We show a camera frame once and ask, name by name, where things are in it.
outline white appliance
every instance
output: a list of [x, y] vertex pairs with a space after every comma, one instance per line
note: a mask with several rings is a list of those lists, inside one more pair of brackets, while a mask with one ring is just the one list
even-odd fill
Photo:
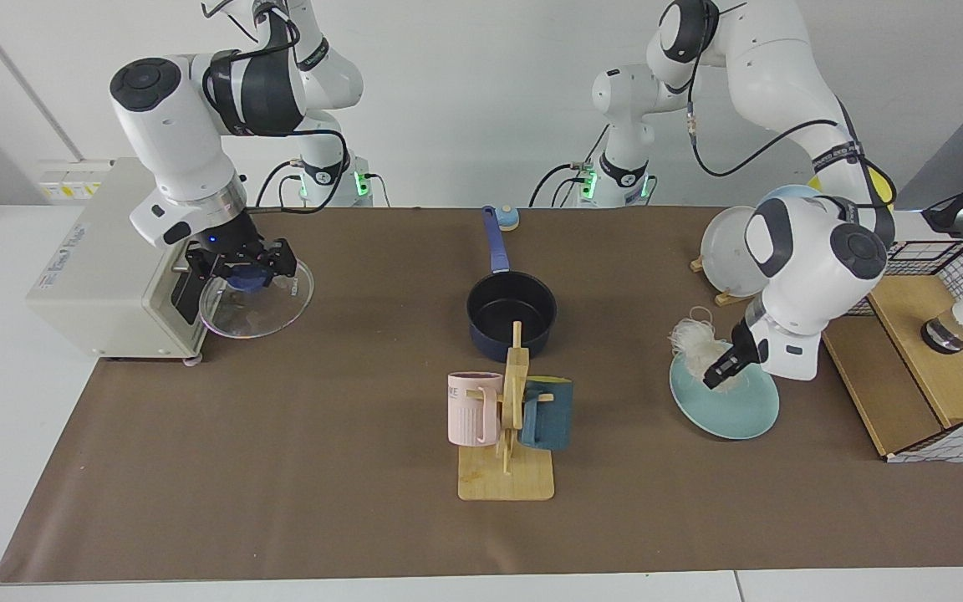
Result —
[[140, 161], [117, 160], [24, 298], [87, 354], [199, 357], [204, 283], [187, 272], [187, 241], [158, 250], [129, 221], [154, 187]]

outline blue pan handle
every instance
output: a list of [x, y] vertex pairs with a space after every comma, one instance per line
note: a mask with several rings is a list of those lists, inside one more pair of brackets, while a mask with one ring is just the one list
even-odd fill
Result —
[[489, 268], [492, 273], [512, 271], [512, 263], [508, 262], [507, 250], [504, 248], [504, 236], [500, 233], [497, 222], [497, 209], [484, 206], [481, 215], [485, 218], [485, 234], [489, 237]]

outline green indicator light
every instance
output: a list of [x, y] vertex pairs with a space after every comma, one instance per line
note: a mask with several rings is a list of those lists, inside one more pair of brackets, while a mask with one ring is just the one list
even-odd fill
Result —
[[359, 193], [359, 196], [370, 194], [370, 185], [366, 183], [366, 178], [358, 171], [355, 172], [355, 190]]
[[593, 171], [593, 169], [589, 169], [588, 173], [589, 182], [585, 184], [584, 188], [582, 188], [582, 198], [586, 199], [586, 201], [592, 201], [593, 193], [597, 188], [597, 172]]

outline blue plate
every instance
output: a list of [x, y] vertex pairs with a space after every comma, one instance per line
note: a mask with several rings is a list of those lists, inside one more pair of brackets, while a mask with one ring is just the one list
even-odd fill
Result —
[[671, 393], [685, 418], [717, 437], [760, 437], [779, 418], [779, 389], [760, 365], [747, 366], [735, 378], [741, 382], [730, 391], [712, 391], [690, 376], [681, 355], [671, 362]]

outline dark teal mug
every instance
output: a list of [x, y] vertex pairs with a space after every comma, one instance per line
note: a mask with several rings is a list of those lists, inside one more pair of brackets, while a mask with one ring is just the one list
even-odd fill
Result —
[[[539, 400], [545, 393], [551, 401]], [[527, 448], [558, 451], [570, 445], [574, 384], [557, 376], [527, 377], [519, 442]]]

